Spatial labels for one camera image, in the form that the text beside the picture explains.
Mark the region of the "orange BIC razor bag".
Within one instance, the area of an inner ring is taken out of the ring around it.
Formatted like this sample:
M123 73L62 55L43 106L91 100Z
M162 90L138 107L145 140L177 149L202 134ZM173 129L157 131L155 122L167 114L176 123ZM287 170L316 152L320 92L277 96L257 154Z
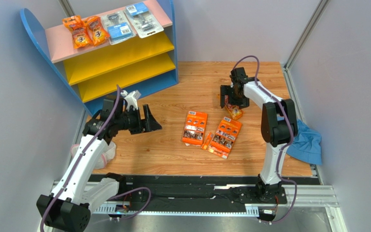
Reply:
M74 49L83 48L93 44L80 15L73 15L64 18L62 19L62 23L71 33Z
M220 95L220 107L222 109L225 108L233 120L240 119L244 114L244 111L238 106L229 103L228 96L226 95Z
M110 38L110 35L103 27L101 18L99 16L88 17L83 20L83 23L91 33L94 46L99 46Z

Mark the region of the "orange razor box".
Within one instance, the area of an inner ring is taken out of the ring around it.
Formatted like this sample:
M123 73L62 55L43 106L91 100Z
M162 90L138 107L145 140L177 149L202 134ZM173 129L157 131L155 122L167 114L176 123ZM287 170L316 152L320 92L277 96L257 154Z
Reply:
M223 159L229 157L230 152L242 128L242 123L229 117L223 117L208 144L207 150Z
M188 111L181 141L186 145L202 146L207 120L207 113Z

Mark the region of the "blue Gillette razor blister pack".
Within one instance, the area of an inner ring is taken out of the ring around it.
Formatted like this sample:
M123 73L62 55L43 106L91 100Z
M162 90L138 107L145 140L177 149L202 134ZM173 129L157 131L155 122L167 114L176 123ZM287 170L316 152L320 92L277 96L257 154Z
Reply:
M164 31L144 2L126 6L125 14L141 39Z

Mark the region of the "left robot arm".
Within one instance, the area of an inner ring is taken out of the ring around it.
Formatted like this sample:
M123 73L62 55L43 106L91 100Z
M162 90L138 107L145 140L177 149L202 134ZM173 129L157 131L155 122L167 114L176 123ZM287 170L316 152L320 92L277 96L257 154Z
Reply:
M119 200L136 191L152 193L148 187L129 190L126 177L115 173L108 173L86 190L99 158L119 131L140 134L162 129L148 104L143 105L143 111L144 118L136 99L129 97L109 96L103 100L102 108L86 122L77 153L65 174L50 194L40 195L36 202L42 217L40 231L48 226L65 232L83 232L93 212L106 201Z

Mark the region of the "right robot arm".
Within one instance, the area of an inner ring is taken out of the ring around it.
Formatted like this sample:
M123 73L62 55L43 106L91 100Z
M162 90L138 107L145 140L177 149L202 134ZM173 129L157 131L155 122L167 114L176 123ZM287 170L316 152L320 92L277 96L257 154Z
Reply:
M283 191L280 169L288 147L298 133L295 104L266 89L254 77L248 77L243 67L230 72L231 85L221 85L220 106L227 103L240 109L253 101L261 109L261 135L266 143L262 171L258 175L255 196L260 202L273 201Z

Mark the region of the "blue shelf with coloured boards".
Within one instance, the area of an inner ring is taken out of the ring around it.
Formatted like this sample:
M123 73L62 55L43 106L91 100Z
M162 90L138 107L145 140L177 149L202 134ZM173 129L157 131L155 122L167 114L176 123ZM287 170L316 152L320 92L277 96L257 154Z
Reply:
M137 90L145 97L179 82L174 3L147 0L145 5L164 28L162 32L78 49L64 26L45 29L27 8L20 10L20 18L45 62L84 109L94 114L117 87Z

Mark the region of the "razor blister pack on shelf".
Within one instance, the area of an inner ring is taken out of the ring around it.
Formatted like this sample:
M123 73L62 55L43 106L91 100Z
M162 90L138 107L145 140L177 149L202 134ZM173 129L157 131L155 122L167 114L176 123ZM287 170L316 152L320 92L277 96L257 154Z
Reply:
M100 18L102 25L110 35L110 45L122 43L136 36L134 29L123 11L105 14Z

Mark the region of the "white plastic bag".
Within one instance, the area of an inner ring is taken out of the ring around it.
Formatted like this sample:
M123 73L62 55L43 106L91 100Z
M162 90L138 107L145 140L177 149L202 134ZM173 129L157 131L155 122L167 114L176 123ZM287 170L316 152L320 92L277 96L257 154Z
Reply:
M70 152L72 157L76 155L78 148L79 144L73 144L71 146ZM101 154L100 158L98 159L94 169L98 170L105 168L108 162L110 162L115 157L116 148L117 148L116 144L114 142L110 142L106 150Z

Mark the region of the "small orange razor pack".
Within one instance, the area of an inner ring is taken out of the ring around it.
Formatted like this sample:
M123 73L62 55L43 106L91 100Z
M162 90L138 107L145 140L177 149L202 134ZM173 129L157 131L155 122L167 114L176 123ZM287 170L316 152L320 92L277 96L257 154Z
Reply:
M212 132L209 132L209 133L207 134L207 136L206 136L206 138L205 138L205 140L204 140L202 146L201 146L201 148L202 148L203 150L207 150L207 149L208 149L208 146L209 146L209 144L210 144L212 138L213 138L213 133L212 133Z

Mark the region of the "blue bucket hat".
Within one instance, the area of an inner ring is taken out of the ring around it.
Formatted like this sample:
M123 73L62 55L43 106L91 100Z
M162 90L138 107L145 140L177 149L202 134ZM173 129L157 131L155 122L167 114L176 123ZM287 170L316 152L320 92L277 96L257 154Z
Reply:
M321 134L297 120L298 134L287 149L287 154L308 164L322 165Z

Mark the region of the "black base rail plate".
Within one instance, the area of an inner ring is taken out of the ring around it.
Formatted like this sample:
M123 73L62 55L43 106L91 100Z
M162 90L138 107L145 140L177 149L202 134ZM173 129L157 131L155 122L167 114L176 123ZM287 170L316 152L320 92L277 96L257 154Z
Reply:
M287 204L284 188L267 202L257 196L256 176L125 175L118 193L147 187L121 197L131 210L140 209L150 198L146 211L185 213L244 213L247 204Z

